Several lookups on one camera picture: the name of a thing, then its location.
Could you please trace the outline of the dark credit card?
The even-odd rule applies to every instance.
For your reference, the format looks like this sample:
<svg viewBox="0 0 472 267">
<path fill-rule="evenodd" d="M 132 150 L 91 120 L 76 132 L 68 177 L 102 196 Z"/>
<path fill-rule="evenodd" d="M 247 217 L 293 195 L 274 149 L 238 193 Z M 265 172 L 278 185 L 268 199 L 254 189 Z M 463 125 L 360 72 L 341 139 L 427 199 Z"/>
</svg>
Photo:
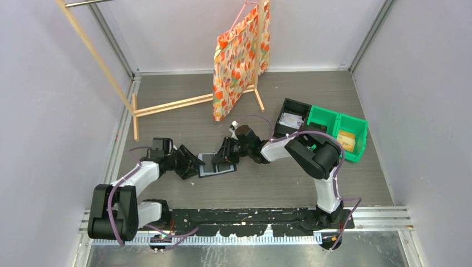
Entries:
<svg viewBox="0 0 472 267">
<path fill-rule="evenodd" d="M 217 164 L 215 167 L 216 167 L 217 173 L 232 172 L 235 170 L 234 164 Z"/>
</svg>

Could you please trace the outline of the black card holder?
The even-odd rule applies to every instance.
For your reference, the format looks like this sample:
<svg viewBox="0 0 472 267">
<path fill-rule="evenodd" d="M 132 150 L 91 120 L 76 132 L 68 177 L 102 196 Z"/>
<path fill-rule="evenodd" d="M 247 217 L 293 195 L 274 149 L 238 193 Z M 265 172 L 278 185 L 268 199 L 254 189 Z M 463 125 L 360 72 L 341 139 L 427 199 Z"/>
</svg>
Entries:
<svg viewBox="0 0 472 267">
<path fill-rule="evenodd" d="M 215 158 L 216 152 L 214 153 L 200 153 L 198 159 L 203 161 L 205 164 L 199 166 L 199 178 L 217 176 L 237 171 L 235 164 L 214 164 L 212 163 Z"/>
</svg>

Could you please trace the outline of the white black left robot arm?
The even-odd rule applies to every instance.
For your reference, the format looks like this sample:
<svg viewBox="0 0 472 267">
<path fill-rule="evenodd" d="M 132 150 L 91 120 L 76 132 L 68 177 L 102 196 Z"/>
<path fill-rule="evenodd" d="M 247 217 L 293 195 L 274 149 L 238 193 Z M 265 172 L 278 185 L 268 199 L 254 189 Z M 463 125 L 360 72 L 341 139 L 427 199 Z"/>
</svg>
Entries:
<svg viewBox="0 0 472 267">
<path fill-rule="evenodd" d="M 137 231 L 150 224 L 165 230 L 171 223 L 171 212 L 165 200 L 148 199 L 138 202 L 138 196 L 167 172 L 185 180 L 199 173 L 204 162 L 184 145 L 174 145 L 170 138 L 153 138 L 146 154 L 122 178 L 94 188 L 87 225 L 92 239 L 115 240 L 119 245 L 131 241 Z"/>
</svg>

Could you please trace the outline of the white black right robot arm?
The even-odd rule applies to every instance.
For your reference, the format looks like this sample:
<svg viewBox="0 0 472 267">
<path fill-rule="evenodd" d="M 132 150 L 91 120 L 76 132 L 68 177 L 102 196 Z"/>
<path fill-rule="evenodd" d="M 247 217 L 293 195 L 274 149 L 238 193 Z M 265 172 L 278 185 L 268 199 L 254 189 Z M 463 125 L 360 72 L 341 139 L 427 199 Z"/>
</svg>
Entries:
<svg viewBox="0 0 472 267">
<path fill-rule="evenodd" d="M 224 138 L 212 164 L 236 165 L 242 157 L 249 157 L 257 164 L 294 159 L 314 179 L 318 222 L 329 229 L 340 221 L 343 209 L 343 201 L 334 185 L 341 155 L 342 147 L 333 137 L 311 125 L 269 140 L 260 139 L 248 125 L 241 125 L 232 127 L 232 135 Z"/>
</svg>

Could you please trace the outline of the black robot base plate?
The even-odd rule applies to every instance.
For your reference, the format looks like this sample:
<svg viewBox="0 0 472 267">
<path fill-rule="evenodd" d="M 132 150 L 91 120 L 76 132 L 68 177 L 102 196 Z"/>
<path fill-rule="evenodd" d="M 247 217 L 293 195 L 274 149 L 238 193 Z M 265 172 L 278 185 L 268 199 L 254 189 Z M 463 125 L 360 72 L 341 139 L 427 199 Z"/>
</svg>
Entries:
<svg viewBox="0 0 472 267">
<path fill-rule="evenodd" d="M 235 208 L 235 209 L 173 209 L 150 225 L 172 230 L 177 235 L 198 230 L 195 236 L 250 237 L 262 236 L 271 230 L 273 236 L 310 236 L 314 231 L 328 230 L 337 233 L 347 221 L 347 228 L 354 223 L 348 218 L 350 209 L 343 209 L 340 217 L 330 221 L 321 211 L 307 207 L 289 208 Z"/>
</svg>

